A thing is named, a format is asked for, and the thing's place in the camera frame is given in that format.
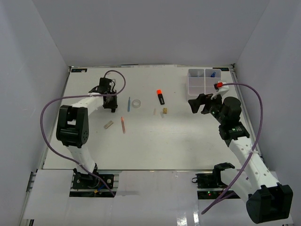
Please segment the orange black highlighter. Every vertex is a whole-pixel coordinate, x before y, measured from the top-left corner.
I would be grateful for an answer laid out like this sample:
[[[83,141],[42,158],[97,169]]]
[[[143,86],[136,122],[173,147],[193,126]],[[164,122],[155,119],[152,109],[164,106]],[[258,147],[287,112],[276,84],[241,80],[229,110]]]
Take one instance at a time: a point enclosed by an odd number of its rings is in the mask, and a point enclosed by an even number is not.
[[[157,96],[158,96],[158,99],[159,99],[159,102],[161,105],[164,105],[165,104],[165,101],[164,101],[164,97],[163,97],[163,94],[162,94],[162,91],[160,89],[158,89],[156,91],[157,93]]]

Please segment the orange pen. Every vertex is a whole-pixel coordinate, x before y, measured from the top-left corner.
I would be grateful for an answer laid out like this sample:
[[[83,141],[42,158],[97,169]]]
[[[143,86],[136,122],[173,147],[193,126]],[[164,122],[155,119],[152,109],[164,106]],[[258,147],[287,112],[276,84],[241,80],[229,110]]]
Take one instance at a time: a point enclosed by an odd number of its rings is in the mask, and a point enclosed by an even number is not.
[[[123,134],[126,133],[126,128],[125,128],[125,123],[124,123],[124,118],[121,117],[121,125],[122,125],[122,131],[123,131]]]

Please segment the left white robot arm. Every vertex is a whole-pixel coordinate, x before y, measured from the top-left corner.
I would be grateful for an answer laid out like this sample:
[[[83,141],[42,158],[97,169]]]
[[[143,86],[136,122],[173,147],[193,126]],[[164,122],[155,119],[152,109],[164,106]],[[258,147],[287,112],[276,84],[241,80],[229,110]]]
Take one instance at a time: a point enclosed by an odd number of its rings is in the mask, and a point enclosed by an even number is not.
[[[62,105],[59,109],[56,138],[79,163],[76,172],[85,174],[83,182],[90,188],[99,184],[99,176],[93,172],[97,165],[86,146],[89,137],[89,115],[100,107],[110,109],[112,113],[116,112],[118,104],[115,85],[115,80],[100,78],[99,85],[92,88],[89,97],[72,105]]]

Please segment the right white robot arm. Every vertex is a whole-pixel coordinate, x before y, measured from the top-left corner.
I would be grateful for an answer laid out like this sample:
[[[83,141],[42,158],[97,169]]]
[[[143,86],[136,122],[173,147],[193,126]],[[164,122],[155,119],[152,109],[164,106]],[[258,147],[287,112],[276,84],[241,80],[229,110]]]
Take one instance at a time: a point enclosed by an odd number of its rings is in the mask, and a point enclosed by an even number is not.
[[[293,191],[282,185],[269,171],[259,154],[252,150],[250,135],[240,121],[241,102],[235,97],[200,94],[188,101],[193,113],[203,106],[202,114],[211,114],[219,122],[219,134],[242,165],[243,172],[228,162],[214,166],[212,181],[216,187],[229,186],[246,204],[250,219],[265,223],[289,217]]]

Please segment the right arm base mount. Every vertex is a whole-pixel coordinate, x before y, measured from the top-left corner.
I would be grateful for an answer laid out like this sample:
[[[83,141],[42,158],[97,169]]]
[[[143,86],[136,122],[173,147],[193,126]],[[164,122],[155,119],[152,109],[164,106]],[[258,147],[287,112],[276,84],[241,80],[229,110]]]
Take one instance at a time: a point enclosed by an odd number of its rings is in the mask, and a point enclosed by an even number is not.
[[[227,187],[225,184],[218,185],[209,172],[196,174],[191,182],[197,186],[198,200],[215,200]]]

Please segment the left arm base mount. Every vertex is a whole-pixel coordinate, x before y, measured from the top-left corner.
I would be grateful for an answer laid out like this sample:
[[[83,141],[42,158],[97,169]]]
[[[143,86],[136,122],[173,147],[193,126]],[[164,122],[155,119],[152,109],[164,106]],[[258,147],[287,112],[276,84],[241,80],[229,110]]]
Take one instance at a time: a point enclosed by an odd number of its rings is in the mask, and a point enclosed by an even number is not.
[[[116,188],[114,187],[114,175],[98,174],[98,176],[106,183],[115,195]],[[113,198],[114,195],[112,195],[112,193],[107,189],[106,185],[89,174],[74,173],[69,196],[80,198]]]

